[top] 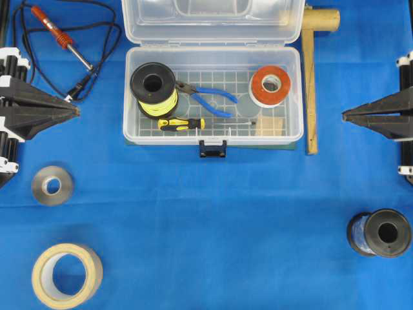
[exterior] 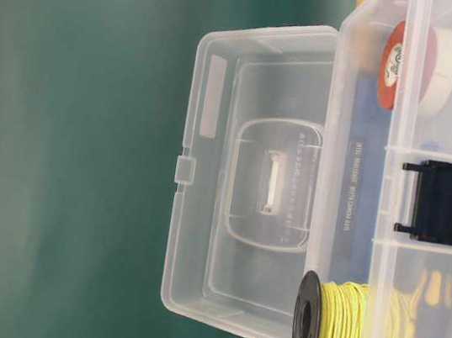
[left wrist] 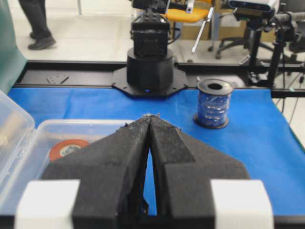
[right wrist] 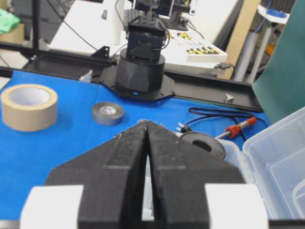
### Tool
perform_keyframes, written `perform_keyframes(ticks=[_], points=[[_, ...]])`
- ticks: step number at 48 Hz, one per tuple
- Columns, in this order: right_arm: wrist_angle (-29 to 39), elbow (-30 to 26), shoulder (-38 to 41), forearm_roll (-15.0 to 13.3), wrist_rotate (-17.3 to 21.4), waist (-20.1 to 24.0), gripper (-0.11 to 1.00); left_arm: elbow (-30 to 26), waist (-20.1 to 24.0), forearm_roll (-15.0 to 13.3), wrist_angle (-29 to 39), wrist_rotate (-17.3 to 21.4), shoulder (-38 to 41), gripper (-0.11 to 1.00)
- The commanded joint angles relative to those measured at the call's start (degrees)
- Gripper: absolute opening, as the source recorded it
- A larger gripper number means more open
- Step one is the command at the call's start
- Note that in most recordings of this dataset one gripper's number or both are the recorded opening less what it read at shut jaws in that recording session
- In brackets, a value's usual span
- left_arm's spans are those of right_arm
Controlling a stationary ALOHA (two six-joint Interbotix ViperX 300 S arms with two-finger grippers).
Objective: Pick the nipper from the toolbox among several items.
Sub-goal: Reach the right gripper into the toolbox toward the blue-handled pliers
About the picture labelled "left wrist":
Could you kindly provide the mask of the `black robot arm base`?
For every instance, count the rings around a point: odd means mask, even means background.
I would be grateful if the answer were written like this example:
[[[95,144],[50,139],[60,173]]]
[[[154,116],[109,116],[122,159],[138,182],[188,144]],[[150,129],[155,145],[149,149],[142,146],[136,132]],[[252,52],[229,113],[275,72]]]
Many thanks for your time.
[[[169,9],[186,10],[170,0],[133,0],[132,7],[144,12],[131,23],[133,48],[126,67],[113,73],[112,86],[134,97],[167,97],[187,88],[184,71],[174,66],[168,49],[170,23],[163,17]]]

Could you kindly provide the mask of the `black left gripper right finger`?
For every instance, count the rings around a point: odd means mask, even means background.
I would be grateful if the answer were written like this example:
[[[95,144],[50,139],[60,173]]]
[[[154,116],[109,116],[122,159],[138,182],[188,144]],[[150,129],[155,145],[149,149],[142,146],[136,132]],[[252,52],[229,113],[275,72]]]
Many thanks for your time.
[[[158,211],[175,229],[272,229],[266,189],[243,163],[150,117]]]

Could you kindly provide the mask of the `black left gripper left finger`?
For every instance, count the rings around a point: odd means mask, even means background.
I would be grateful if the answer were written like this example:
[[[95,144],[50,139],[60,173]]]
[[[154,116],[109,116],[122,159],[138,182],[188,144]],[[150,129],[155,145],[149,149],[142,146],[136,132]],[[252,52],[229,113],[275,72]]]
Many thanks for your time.
[[[142,189],[150,118],[51,162],[30,182],[15,215],[17,229],[115,229]]]

